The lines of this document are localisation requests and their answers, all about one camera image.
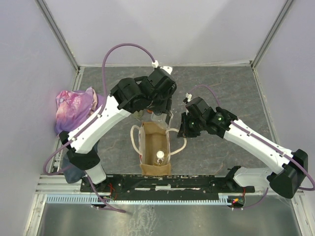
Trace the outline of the burlap watermelon canvas bag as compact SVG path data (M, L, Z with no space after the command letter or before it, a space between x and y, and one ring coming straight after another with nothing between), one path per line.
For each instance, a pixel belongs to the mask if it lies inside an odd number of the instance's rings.
M133 125L130 129L130 139L133 149L138 153L140 168L144 176L169 176L171 175L171 157L187 145L184 138L182 147L175 151L170 148L170 132L178 132L178 129L161 129L154 122L144 122L141 126ZM154 165L156 153L159 150L165 152L162 166Z

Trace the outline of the clear square bottle grey cap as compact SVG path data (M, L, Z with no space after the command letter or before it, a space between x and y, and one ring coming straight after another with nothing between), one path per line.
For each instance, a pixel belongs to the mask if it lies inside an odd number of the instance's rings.
M172 119L173 119L172 112L169 112L167 114L160 114L160 115L156 115L152 113L151 115L151 121L154 122L161 129L165 129L165 130L170 128Z

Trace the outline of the dark blue towel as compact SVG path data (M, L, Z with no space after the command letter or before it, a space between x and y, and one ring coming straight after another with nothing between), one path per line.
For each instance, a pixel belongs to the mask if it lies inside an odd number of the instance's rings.
M68 150L63 157L62 169L67 183L75 183L84 175L85 171L100 163L98 156L98 143L86 154L76 153Z

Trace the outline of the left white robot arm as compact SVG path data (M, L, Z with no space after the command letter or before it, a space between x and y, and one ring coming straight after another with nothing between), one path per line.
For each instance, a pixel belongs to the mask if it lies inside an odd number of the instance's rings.
M169 128L172 95L177 88L172 71L171 66L162 66L148 76L121 79L111 89L104 104L83 124L60 134L62 143L68 148L66 154L70 163L90 177L96 191L105 191L109 181L94 145L112 127L135 112L150 110L153 122L160 128Z

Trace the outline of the green bottle white cap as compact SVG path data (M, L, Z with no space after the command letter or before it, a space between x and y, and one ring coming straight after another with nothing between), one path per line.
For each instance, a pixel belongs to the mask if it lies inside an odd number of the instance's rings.
M143 117L143 110L141 110L141 111L136 111L136 112L134 112L132 115L133 115L134 118L140 119L141 117Z

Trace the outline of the pink purple cloth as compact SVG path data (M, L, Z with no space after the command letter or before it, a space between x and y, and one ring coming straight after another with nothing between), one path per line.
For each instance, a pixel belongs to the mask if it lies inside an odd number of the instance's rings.
M57 97L55 133L70 132L83 124L102 105L102 95L89 87L86 90L61 91Z

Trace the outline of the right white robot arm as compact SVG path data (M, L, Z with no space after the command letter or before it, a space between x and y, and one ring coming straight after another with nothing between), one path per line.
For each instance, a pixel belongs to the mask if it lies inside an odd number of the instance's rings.
M301 149L292 151L260 135L230 111L212 109L201 97L184 99L179 138L196 138L202 131L216 135L245 149L262 161L265 168L234 167L228 173L225 186L230 192L242 187L271 188L278 195L291 199L308 174L308 154Z

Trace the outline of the clear yellow bottle white cap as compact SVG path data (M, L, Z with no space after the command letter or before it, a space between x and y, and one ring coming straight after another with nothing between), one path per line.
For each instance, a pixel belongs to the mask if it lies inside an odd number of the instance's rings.
M157 153L156 153L156 160L154 162L154 165L162 166L163 162L164 162L164 159L165 159L165 152L163 150L157 151Z

